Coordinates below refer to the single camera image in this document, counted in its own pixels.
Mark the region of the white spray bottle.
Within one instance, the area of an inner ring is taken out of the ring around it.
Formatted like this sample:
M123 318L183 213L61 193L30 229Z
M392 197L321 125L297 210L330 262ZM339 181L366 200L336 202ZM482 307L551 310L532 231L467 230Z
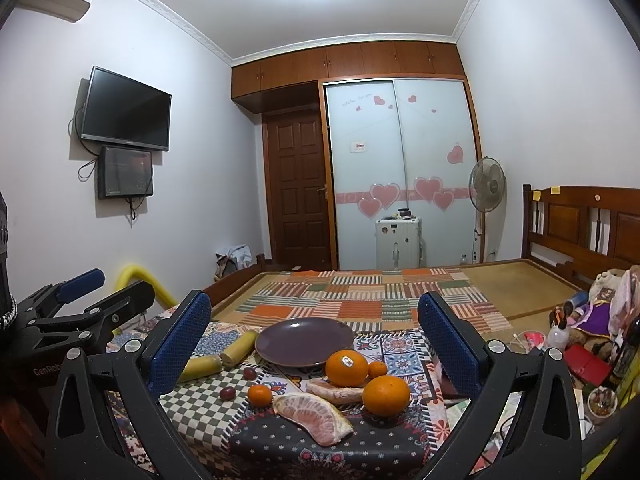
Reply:
M554 310L549 318L550 330L547 335L547 347L564 351L570 339L566 315L563 310Z

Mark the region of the patchwork patterned tablecloth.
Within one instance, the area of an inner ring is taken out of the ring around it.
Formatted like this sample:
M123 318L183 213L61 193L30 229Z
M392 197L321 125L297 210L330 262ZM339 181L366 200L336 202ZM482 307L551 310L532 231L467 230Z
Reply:
M305 380L326 376L321 365L282 367L251 353L230 370L176 385L160 405L216 479L409 479L435 455L454 424L454 402L442 390L435 352L419 326L355 332L352 346L404 380L410 402L395 419L375 418L360 403L341 405L354 433L336 445L318 445L270 406L254 408L247 399L248 388L257 384L269 386L273 399L305 393ZM247 367L256 370L255 380L243 377ZM231 401L219 397L226 387L235 388Z

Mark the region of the bag on floor by wall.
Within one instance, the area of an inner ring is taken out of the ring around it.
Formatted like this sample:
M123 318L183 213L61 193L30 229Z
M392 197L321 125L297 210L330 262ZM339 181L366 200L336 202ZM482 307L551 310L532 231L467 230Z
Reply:
M236 245L216 253L216 271L214 280L244 270L253 265L253 255L247 244Z

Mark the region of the wall mounted black television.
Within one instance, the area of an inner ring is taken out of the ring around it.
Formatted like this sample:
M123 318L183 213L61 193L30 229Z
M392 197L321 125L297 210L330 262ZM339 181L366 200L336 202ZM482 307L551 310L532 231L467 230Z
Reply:
M93 66L79 137L83 141L166 152L171 99L165 91Z

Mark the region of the red box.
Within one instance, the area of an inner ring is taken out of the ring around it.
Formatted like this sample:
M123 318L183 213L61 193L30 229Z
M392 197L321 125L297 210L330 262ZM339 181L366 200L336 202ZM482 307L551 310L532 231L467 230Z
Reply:
M581 382L596 387L611 373L611 367L579 344L573 344L564 351L566 365Z

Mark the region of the large plain orange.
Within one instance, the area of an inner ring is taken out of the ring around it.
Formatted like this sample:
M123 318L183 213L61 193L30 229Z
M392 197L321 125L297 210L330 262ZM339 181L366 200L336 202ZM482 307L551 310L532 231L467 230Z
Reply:
M399 377L383 375L373 378L363 389L362 404L378 417L396 417L410 402L410 389Z

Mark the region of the sliding wardrobe with hearts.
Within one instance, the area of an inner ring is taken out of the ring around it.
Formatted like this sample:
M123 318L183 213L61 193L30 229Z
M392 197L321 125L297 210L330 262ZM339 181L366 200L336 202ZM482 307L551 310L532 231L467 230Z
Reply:
M421 219L420 266L475 263L477 149L464 83L343 82L324 97L340 269L376 269L375 222L397 217Z

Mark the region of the red grape far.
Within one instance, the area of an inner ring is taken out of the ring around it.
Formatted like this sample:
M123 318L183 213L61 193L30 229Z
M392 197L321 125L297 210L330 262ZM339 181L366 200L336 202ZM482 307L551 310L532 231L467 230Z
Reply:
M257 377L257 373L256 370L254 370L254 368L244 368L243 370L243 377L247 380L255 380Z

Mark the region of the purple round plate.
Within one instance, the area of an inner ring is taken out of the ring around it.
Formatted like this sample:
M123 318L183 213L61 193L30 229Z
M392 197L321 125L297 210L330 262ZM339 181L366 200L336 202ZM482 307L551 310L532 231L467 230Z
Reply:
M290 318L264 328L255 350L264 360L284 367L308 367L326 362L338 350L352 348L352 329L332 318Z

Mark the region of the wooden bed headboard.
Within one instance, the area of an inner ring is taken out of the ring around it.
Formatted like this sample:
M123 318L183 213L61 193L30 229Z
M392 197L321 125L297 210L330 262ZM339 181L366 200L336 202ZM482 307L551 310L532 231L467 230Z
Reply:
M639 262L639 191L523 186L521 257L574 285Z

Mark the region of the overhead wooden cabinets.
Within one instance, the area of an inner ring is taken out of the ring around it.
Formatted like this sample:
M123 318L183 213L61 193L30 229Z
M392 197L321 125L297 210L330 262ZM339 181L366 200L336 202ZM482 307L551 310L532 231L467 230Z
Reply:
M231 99L254 114L319 101L319 82L371 76L454 76L464 68L454 44L367 41L283 53L232 68Z

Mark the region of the large peeled pomelo segment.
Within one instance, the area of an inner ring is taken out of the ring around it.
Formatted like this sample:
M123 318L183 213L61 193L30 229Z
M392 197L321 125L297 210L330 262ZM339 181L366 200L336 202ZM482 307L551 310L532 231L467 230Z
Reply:
M354 433L349 420L329 401L311 393L288 393L272 402L273 411L294 422L320 446L340 443Z

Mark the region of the small black wall monitor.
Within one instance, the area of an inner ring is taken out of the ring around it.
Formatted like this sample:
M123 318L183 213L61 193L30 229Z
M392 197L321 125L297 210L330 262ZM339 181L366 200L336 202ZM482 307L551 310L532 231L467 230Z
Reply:
M104 146L96 170L99 200L153 195L152 154L148 151Z

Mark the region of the red grape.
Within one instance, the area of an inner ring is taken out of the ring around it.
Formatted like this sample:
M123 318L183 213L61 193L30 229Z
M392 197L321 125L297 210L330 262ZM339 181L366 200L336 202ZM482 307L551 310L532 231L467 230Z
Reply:
M236 391L233 387L226 387L220 390L219 397L223 401L231 401L236 397Z
M257 373L256 370L254 370L254 368L244 368L243 370L243 377L247 380L255 380L257 377Z

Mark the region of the small mandarin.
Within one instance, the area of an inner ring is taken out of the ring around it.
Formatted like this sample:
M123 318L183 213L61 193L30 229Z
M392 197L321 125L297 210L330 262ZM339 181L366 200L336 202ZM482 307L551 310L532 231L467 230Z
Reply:
M268 408L273 399L272 391L266 385L251 385L247 390L247 399L254 408Z
M383 361L372 361L368 366L368 375L370 379L384 376L388 373L387 365Z

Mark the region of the red grape near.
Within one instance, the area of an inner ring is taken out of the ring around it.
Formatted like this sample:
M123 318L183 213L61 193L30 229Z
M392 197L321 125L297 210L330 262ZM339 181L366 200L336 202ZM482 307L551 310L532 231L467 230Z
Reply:
M223 401L231 401L236 397L236 391L233 387L226 387L220 390L219 397Z

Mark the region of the large orange with sticker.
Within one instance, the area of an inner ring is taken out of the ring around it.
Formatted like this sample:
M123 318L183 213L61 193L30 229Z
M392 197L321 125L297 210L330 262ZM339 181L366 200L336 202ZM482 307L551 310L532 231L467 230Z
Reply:
M355 350L334 352L326 360L326 378L339 387L359 387L369 376L367 359Z

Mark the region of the striped patchwork bed blanket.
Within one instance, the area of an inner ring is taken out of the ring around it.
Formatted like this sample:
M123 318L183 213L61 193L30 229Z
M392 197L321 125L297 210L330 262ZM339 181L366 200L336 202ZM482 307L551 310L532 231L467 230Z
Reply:
M357 333L408 330L418 326L418 301L426 292L437 292L454 314L482 335L511 327L484 292L456 268L267 274L213 319L265 328L285 320L328 318Z

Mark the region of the small peeled pomelo segment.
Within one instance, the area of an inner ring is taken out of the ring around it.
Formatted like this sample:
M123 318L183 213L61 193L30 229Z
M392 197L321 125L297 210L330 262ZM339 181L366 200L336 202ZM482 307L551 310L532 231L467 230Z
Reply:
M340 387L323 378L311 378L304 381L306 393L314 394L334 405L357 404L362 400L363 388Z

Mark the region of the pink plush bag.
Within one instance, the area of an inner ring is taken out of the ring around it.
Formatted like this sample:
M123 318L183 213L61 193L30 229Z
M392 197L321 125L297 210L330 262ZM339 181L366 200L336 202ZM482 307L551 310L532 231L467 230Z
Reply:
M627 270L610 304L608 332L612 339L626 335L631 322L639 315L639 267Z

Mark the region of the standing electric fan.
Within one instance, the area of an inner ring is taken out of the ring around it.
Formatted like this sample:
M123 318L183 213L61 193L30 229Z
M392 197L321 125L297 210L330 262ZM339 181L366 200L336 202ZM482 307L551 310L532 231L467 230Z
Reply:
M475 210L474 237L478 243L476 263L484 263L486 256L487 215L496 210L506 195L506 175L497 159L481 158L469 175L468 191Z

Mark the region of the dark wooden door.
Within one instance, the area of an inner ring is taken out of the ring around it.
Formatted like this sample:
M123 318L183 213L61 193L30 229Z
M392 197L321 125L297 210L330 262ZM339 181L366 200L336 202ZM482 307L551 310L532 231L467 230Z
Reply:
M290 268L331 269L326 162L318 110L267 116L264 151L273 260Z

